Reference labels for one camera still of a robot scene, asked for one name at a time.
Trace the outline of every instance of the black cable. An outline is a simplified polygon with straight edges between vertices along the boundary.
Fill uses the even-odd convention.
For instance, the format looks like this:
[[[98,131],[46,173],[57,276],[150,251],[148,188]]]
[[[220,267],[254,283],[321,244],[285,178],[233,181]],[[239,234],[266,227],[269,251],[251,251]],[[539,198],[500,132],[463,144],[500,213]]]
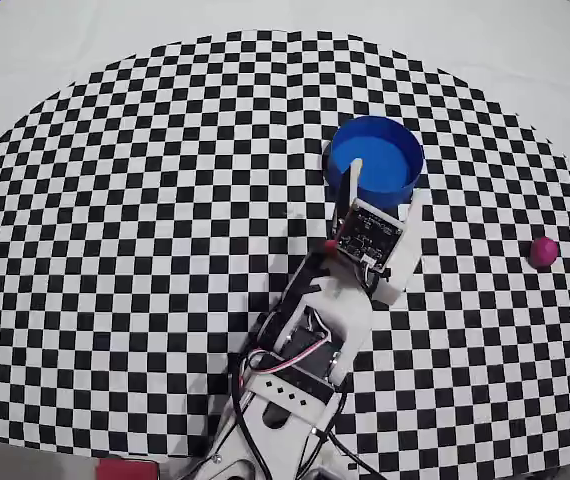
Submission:
[[[244,356],[245,356],[244,353],[239,355],[237,361],[234,362],[232,367],[232,406],[234,407],[236,423],[238,424],[238,427],[241,429],[243,437],[245,437],[247,446],[252,451],[254,458],[256,458],[258,466],[261,467],[263,475],[265,476],[265,480],[272,480],[272,472],[269,471],[269,467],[267,466],[267,463],[265,462],[263,455],[261,455],[261,452],[258,450],[256,442],[254,442],[252,434],[249,432],[249,429],[247,428],[247,424],[245,423],[245,418],[243,417],[243,410],[241,409],[240,366]]]
[[[314,450],[312,450],[312,453],[310,454],[309,458],[305,462],[305,465],[303,465],[301,467],[300,464],[303,461],[303,456],[305,455],[305,447],[307,447],[307,441],[309,440],[309,437],[307,437],[307,439],[305,440],[305,446],[303,447],[303,453],[301,454],[301,460],[298,463],[299,467],[298,467],[298,473],[296,475],[297,479],[303,478],[305,476],[305,474],[309,471],[309,469],[312,468],[312,465],[314,464],[314,462],[316,461],[316,458],[318,457],[319,453],[321,452],[321,448],[323,447],[323,444],[327,441],[327,436],[328,436],[329,432],[332,431],[332,429],[334,428],[334,425],[336,425],[336,421],[338,420],[338,416],[343,412],[343,409],[345,408],[345,402],[347,402],[347,388],[344,388],[344,386],[343,386],[341,388],[341,390],[342,390],[341,391],[341,398],[338,400],[338,407],[336,408],[334,415],[332,415],[332,418],[329,419],[329,422],[327,423],[327,428],[323,432],[324,435],[319,438],[318,443],[314,447]]]
[[[343,445],[338,438],[336,438],[336,435],[334,435],[332,432],[328,432],[327,433],[327,437],[332,441],[332,443],[334,444],[334,446],[336,448],[338,448],[341,452],[343,452],[345,455],[347,455],[349,458],[351,458],[354,462],[356,462],[358,465],[360,465],[361,467],[363,467],[365,470],[367,470],[369,473],[371,473],[372,475],[374,475],[376,478],[380,479],[380,480],[387,480],[383,475],[381,475],[379,472],[377,472],[376,470],[374,470],[372,467],[370,467],[367,463],[365,463],[363,460],[361,460],[360,458],[358,458],[358,455],[356,455],[355,453],[352,453],[349,451],[349,449]]]

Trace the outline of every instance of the circuit board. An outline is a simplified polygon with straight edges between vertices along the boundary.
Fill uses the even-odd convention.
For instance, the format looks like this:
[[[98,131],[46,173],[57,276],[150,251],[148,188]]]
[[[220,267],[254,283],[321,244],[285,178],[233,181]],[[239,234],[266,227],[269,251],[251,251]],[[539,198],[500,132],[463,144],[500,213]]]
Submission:
[[[379,273],[402,231],[374,212],[353,206],[338,234],[337,247],[357,263],[365,262]]]

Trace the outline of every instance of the wire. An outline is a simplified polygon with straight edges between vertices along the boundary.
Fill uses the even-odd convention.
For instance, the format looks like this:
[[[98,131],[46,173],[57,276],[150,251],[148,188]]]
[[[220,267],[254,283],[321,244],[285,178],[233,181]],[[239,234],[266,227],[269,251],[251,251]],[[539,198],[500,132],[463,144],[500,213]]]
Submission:
[[[285,360],[284,362],[279,363],[278,365],[276,365],[275,367],[270,367],[270,368],[265,368],[263,370],[259,370],[259,369],[255,369],[252,368],[251,362],[248,363],[249,367],[252,368],[252,370],[254,370],[256,373],[259,374],[266,374],[266,373],[276,373],[276,372],[280,372],[281,370],[286,369],[287,367],[291,367],[292,365],[297,364],[298,362],[300,362],[302,359],[304,359],[305,357],[311,355],[312,353],[314,353],[316,350],[318,350],[323,344],[328,342],[328,338],[322,338],[321,340],[319,340],[316,343],[313,343],[312,345],[310,345],[309,347],[307,347],[305,350],[303,350],[301,353],[299,353],[298,355],[290,358],[289,360]],[[274,355],[272,352],[265,352],[268,355],[271,355],[274,358],[277,358],[276,355]]]
[[[236,416],[236,423],[238,427],[241,429],[241,433],[243,437],[245,437],[245,441],[247,442],[247,446],[252,451],[258,466],[263,471],[263,475],[265,476],[265,480],[272,480],[272,472],[270,472],[263,455],[261,454],[260,450],[256,446],[256,442],[252,438],[252,434],[249,432],[247,428],[247,424],[245,423],[245,417],[243,417],[243,410],[241,409],[241,394],[240,394],[240,366],[241,362],[245,358],[245,355],[242,355],[238,361],[234,362],[232,367],[232,406],[234,407],[234,415]]]
[[[358,464],[359,466],[363,467],[365,470],[367,470],[369,473],[371,473],[372,475],[374,475],[376,478],[378,478],[379,480],[386,480],[386,478],[381,475],[379,472],[377,472],[376,470],[374,470],[372,467],[370,467],[367,463],[365,463],[363,460],[361,460],[360,458],[358,458],[358,455],[356,455],[355,453],[350,452],[350,450],[343,445],[338,438],[336,438],[336,435],[334,435],[332,432],[327,432],[327,438],[329,438],[332,443],[334,444],[334,446],[336,448],[338,448],[341,452],[343,452],[345,455],[347,455],[349,458],[351,458],[354,462],[356,462],[356,464]]]
[[[281,370],[284,370],[287,367],[291,367],[292,365],[295,365],[298,362],[300,362],[301,360],[303,360],[305,357],[311,355],[316,350],[318,350],[321,346],[323,346],[325,343],[331,342],[332,341],[332,332],[330,331],[329,328],[327,328],[327,326],[325,326],[325,324],[323,323],[323,320],[321,320],[321,317],[316,310],[312,310],[312,313],[314,314],[314,318],[316,319],[318,324],[325,331],[325,336],[322,339],[313,343],[312,345],[307,347],[305,350],[300,352],[298,355],[295,355],[294,357],[290,358],[289,360],[285,360],[285,361],[279,363],[278,365],[276,365],[274,367],[270,367],[270,368],[266,368],[266,369],[262,369],[262,370],[252,367],[252,358],[254,357],[254,355],[256,355],[258,353],[263,353],[263,354],[271,355],[274,358],[277,358],[277,357],[272,352],[268,352],[266,350],[262,350],[262,349],[254,350],[247,357],[247,365],[249,366],[249,368],[251,368],[256,373],[259,373],[259,374],[280,372]]]
[[[189,471],[185,475],[178,477],[176,480],[184,480],[184,479],[190,477],[191,475],[195,474],[196,472],[198,472],[201,469],[201,467],[203,465],[205,465],[207,462],[209,462],[213,456],[214,455],[210,455],[209,457],[205,457],[205,458],[199,460],[198,462],[196,462],[196,464],[194,464],[194,466],[192,468],[189,469]]]
[[[312,468],[312,465],[314,464],[314,462],[316,461],[316,458],[318,457],[319,453],[321,452],[321,448],[323,447],[323,445],[327,441],[328,433],[333,430],[334,425],[336,425],[336,421],[338,420],[339,415],[341,413],[343,413],[343,409],[345,408],[346,402],[347,402],[347,389],[343,385],[342,391],[341,391],[341,398],[338,400],[338,406],[336,407],[336,411],[334,412],[334,415],[332,415],[332,418],[330,418],[329,422],[327,423],[327,428],[325,429],[325,432],[324,432],[325,438],[321,437],[319,439],[318,443],[314,447],[314,450],[312,450],[311,455],[309,456],[309,458],[307,459],[307,461],[305,462],[305,465],[303,465],[303,467],[300,466],[301,462],[299,462],[298,473],[296,475],[297,479],[303,478],[305,476],[305,474],[307,474],[309,469]],[[301,454],[301,461],[303,460],[303,456],[305,455],[305,448],[307,447],[307,441],[308,440],[309,440],[309,436],[305,440],[305,446],[303,447],[303,453]]]

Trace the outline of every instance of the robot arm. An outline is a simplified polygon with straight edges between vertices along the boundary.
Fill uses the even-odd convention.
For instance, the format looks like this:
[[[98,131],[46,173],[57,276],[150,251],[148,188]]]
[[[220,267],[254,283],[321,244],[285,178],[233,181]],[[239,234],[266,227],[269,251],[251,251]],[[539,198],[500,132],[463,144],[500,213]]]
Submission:
[[[331,248],[305,257],[250,335],[196,480],[299,480],[307,440],[337,413],[337,390],[371,332],[371,301],[393,303],[414,272],[422,201],[415,195],[402,223],[356,198],[361,165],[357,159],[341,184]]]

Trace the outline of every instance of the table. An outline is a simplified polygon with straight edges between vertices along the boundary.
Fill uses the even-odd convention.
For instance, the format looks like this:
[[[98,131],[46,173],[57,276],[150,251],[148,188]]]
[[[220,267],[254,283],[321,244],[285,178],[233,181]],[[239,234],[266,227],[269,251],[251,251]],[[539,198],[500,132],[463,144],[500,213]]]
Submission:
[[[407,296],[355,362],[341,440],[421,476],[570,463],[564,157],[462,80],[327,32],[157,47],[3,135],[0,440],[199,450],[228,352],[325,234],[323,148],[363,114],[416,133],[431,205]],[[523,255],[543,233],[562,259],[536,273]]]

